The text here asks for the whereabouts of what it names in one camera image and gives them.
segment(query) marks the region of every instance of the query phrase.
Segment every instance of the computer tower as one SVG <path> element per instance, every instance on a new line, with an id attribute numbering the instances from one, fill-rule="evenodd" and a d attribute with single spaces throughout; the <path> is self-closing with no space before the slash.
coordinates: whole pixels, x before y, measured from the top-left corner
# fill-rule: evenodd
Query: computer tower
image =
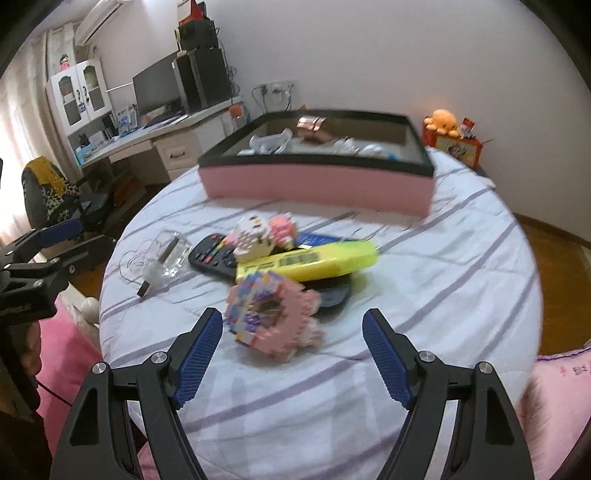
<path id="1" fill-rule="evenodd" d="M 181 53 L 174 62 L 174 71 L 187 113 L 232 97 L 232 84 L 219 48 L 195 48 Z"/>

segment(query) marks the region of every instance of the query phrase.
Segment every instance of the red box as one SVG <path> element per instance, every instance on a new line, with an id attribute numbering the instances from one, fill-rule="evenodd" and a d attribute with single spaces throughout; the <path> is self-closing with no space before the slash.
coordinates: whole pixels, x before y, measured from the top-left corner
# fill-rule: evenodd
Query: red box
<path id="1" fill-rule="evenodd" d="M 449 135 L 440 135 L 435 130 L 428 130 L 423 126 L 423 141 L 425 145 L 450 154 L 473 170 L 478 168 L 482 143 L 476 137 L 472 139 L 454 138 Z"/>

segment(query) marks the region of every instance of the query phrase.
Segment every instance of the pink pillow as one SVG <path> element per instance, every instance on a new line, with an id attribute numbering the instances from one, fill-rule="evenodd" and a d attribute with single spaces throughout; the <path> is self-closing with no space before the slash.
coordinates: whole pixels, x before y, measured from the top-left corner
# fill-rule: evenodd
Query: pink pillow
<path id="1" fill-rule="evenodd" d="M 160 480 L 160 475 L 154 463 L 154 457 L 152 457 L 152 450 L 150 450 L 148 443 L 138 452 L 138 460 L 144 480 Z"/>
<path id="2" fill-rule="evenodd" d="M 74 402 L 82 382 L 92 365 L 101 360 L 100 352 L 78 329 L 72 316 L 58 298 L 57 314 L 41 323 L 41 361 L 43 367 L 37 379 L 47 388 L 70 403 Z M 61 430 L 70 413 L 70 407 L 37 389 L 41 405 L 37 413 L 45 422 L 47 442 L 54 455 Z"/>
<path id="3" fill-rule="evenodd" d="M 539 356 L 519 410 L 535 479 L 548 480 L 591 417 L 591 348 Z"/>

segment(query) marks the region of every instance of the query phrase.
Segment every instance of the barcode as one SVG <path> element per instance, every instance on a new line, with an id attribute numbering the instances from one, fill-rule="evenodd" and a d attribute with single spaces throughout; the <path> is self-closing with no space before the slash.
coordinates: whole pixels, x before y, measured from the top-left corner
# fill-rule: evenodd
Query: barcode
<path id="1" fill-rule="evenodd" d="M 288 267 L 294 264 L 314 263 L 320 260 L 320 255 L 315 252 L 308 252 L 296 255 L 289 255 L 279 260 L 280 267 Z"/>

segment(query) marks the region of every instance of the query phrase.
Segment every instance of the yellow cloth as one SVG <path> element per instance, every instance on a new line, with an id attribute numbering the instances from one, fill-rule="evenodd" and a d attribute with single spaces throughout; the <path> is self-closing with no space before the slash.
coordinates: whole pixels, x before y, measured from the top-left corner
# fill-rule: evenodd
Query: yellow cloth
<path id="1" fill-rule="evenodd" d="M 53 164 L 45 157 L 37 157 L 31 160 L 25 168 L 30 168 L 35 174 L 39 185 L 51 185 L 60 197 L 64 196 L 66 191 L 66 181 L 60 177 L 53 169 Z"/>

